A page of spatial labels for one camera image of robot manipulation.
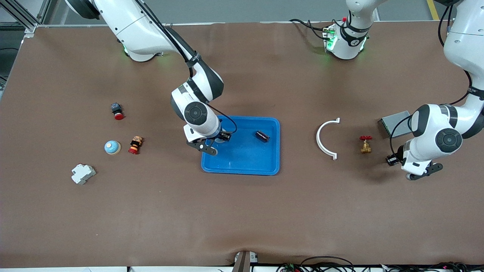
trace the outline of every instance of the yellow tape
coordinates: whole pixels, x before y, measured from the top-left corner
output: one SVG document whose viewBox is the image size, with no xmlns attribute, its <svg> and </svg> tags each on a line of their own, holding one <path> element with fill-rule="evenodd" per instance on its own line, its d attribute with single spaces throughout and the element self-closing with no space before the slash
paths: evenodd
<svg viewBox="0 0 484 272">
<path fill-rule="evenodd" d="M 437 9 L 435 8 L 435 4 L 433 0 L 427 0 L 428 9 L 430 10 L 430 14 L 432 15 L 433 20 L 439 20 L 439 14 L 437 13 Z"/>
</svg>

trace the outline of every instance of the white semicircular pipe clamp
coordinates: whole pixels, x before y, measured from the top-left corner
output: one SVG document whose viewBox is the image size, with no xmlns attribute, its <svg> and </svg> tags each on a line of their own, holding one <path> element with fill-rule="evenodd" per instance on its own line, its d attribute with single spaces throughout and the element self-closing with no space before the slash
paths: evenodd
<svg viewBox="0 0 484 272">
<path fill-rule="evenodd" d="M 316 132 L 316 143 L 318 143 L 319 149 L 321 149 L 321 151 L 323 151 L 324 153 L 328 154 L 329 156 L 332 156 L 333 157 L 333 160 L 335 161 L 337 159 L 337 157 L 338 157 L 338 154 L 335 153 L 335 152 L 331 152 L 326 147 L 324 147 L 323 144 L 321 143 L 321 139 L 319 138 L 319 135 L 321 134 L 321 129 L 325 125 L 332 124 L 332 123 L 339 124 L 339 117 L 336 118 L 336 120 L 327 121 L 326 123 L 322 124 L 319 127 L 318 132 Z"/>
</svg>

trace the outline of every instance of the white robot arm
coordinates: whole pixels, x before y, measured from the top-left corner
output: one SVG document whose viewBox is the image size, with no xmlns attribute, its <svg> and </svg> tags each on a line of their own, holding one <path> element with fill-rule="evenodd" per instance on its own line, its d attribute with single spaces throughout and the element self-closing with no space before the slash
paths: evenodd
<svg viewBox="0 0 484 272">
<path fill-rule="evenodd" d="M 182 120 L 187 144 L 199 151 L 216 155 L 205 140 L 228 141 L 231 132 L 222 129 L 208 103 L 224 89 L 221 77 L 210 68 L 172 28 L 163 26 L 142 0 L 65 0 L 84 18 L 99 19 L 108 24 L 125 52 L 135 61 L 148 61 L 162 52 L 179 53 L 189 70 L 188 80 L 171 93 L 171 106 Z"/>
<path fill-rule="evenodd" d="M 323 29 L 326 51 L 349 60 L 363 49 L 373 24 L 373 11 L 387 0 L 346 0 L 348 19 L 334 21 Z M 469 73 L 470 86 L 463 106 L 423 105 L 408 121 L 414 138 L 387 157 L 389 165 L 402 164 L 407 179 L 417 180 L 443 168 L 432 160 L 453 154 L 463 139 L 479 133 L 484 126 L 484 7 L 477 0 L 435 0 L 455 5 L 457 15 L 449 29 L 444 54 Z"/>
<path fill-rule="evenodd" d="M 444 54 L 450 62 L 468 71 L 472 84 L 462 106 L 423 105 L 412 115 L 409 127 L 415 138 L 399 147 L 396 153 L 402 169 L 409 173 L 409 180 L 440 170 L 442 166 L 432 160 L 453 154 L 463 139 L 476 135 L 484 126 L 483 3 L 461 0 L 456 6 L 457 15 L 449 30 Z"/>
<path fill-rule="evenodd" d="M 325 29 L 323 37 L 326 51 L 340 59 L 350 60 L 363 50 L 368 31 L 373 24 L 373 12 L 388 0 L 346 0 L 347 19 L 334 21 Z"/>
</svg>

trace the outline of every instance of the white circuit breaker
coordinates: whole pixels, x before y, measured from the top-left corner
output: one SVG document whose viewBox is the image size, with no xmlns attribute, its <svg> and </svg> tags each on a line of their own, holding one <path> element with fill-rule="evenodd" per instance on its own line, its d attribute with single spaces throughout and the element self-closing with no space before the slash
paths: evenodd
<svg viewBox="0 0 484 272">
<path fill-rule="evenodd" d="M 72 173 L 72 180 L 79 185 L 83 185 L 90 177 L 96 174 L 96 171 L 89 165 L 78 164 L 72 169 Z"/>
</svg>

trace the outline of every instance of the plastic tray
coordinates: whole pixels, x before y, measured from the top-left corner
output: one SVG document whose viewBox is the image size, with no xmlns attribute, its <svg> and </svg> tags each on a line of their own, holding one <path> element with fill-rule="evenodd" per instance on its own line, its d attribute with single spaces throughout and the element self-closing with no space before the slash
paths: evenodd
<svg viewBox="0 0 484 272">
<path fill-rule="evenodd" d="M 271 117 L 230 116 L 238 130 L 229 142 L 213 143 L 216 156 L 202 153 L 202 169 L 209 173 L 272 176 L 279 172 L 280 124 Z M 232 131 L 235 127 L 224 116 L 222 127 Z M 269 142 L 257 139 L 256 131 L 267 134 Z"/>
</svg>

